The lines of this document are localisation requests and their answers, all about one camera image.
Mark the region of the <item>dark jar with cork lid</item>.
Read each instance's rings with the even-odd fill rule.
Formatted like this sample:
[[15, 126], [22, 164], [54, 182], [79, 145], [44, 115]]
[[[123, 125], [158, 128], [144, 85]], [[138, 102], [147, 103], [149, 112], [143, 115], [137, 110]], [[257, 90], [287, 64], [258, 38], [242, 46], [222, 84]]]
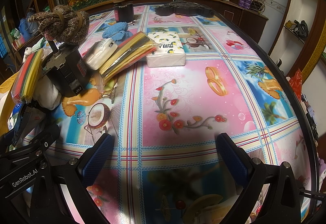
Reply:
[[126, 0], [113, 0], [114, 15], [116, 22], [130, 23], [134, 20], [134, 6]]

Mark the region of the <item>black electric motor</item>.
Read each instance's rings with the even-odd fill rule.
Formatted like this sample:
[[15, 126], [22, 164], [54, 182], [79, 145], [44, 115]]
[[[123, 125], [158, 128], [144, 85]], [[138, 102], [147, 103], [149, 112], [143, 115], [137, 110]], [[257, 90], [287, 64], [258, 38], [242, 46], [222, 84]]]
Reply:
[[91, 72], [78, 51], [78, 45], [49, 42], [52, 52], [42, 62], [44, 74], [64, 97], [77, 96], [86, 89]]

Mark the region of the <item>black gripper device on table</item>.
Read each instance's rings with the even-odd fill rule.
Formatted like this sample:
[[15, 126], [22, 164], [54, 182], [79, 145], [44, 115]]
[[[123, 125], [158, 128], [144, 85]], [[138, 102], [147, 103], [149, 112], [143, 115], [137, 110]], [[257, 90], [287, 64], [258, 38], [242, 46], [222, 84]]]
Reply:
[[170, 16], [173, 13], [182, 16], [196, 16], [211, 18], [214, 16], [214, 9], [195, 2], [184, 0], [173, 0], [155, 8], [155, 13], [159, 16]]

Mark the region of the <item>blue knitted cloth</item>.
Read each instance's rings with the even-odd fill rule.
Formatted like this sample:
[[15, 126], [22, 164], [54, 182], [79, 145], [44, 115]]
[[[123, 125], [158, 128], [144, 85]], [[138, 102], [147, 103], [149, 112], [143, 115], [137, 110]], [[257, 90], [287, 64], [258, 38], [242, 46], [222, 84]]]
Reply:
[[109, 26], [102, 34], [102, 38], [110, 38], [116, 44], [120, 45], [133, 34], [128, 30], [128, 24], [126, 22], [118, 22]]

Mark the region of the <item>white tissue pack with label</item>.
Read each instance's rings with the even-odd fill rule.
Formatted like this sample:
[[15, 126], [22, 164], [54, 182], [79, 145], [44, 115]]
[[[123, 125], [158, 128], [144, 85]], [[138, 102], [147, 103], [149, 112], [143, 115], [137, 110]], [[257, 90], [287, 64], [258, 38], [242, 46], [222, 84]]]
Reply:
[[83, 55], [84, 62], [92, 70], [98, 70], [116, 51], [118, 44], [111, 38], [95, 42]]

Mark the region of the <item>lemon print tissue pack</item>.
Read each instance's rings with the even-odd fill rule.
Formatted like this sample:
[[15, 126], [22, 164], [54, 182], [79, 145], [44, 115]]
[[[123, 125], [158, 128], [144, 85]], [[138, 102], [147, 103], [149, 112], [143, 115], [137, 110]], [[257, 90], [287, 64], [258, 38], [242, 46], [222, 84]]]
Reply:
[[186, 55], [177, 32], [149, 32], [148, 37], [157, 44], [156, 50], [146, 56], [149, 68], [185, 65]]

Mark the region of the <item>white cloth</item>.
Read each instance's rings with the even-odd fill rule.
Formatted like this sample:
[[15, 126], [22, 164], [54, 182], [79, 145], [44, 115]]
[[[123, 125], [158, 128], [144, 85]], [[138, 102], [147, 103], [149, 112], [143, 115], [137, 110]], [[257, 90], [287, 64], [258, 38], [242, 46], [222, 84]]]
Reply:
[[47, 75], [38, 80], [33, 99], [36, 100], [41, 107], [54, 110], [60, 104], [61, 98], [61, 93]]

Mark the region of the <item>thick colourful sponge pack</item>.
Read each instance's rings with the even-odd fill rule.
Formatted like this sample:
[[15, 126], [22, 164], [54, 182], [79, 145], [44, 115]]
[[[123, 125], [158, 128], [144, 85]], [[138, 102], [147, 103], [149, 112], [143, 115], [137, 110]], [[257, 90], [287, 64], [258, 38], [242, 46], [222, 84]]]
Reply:
[[43, 49], [30, 54], [20, 68], [11, 89], [12, 100], [18, 103], [30, 103], [41, 73]]

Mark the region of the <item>orange plastic bag at right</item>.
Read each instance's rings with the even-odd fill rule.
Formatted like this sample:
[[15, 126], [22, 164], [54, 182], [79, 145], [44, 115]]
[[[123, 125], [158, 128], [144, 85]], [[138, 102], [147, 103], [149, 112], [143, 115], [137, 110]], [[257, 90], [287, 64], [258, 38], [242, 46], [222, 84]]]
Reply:
[[302, 83], [302, 73], [300, 69], [298, 69], [296, 73], [290, 78], [289, 84], [292, 87], [293, 92], [297, 96], [299, 101], [301, 101]]

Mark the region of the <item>floral patterned tablecloth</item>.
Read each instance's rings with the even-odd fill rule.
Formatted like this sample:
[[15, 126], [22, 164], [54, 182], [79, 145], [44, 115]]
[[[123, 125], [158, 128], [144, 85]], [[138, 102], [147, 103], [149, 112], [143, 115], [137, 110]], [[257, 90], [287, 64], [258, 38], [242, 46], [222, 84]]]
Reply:
[[132, 33], [179, 35], [183, 66], [145, 60], [100, 92], [69, 98], [53, 117], [61, 127], [52, 164], [79, 158], [107, 132], [113, 155], [88, 192], [111, 223], [219, 223], [239, 196], [216, 151], [225, 132], [251, 157], [290, 163], [310, 189], [307, 145], [298, 118], [269, 67], [217, 17], [160, 17], [134, 9]]

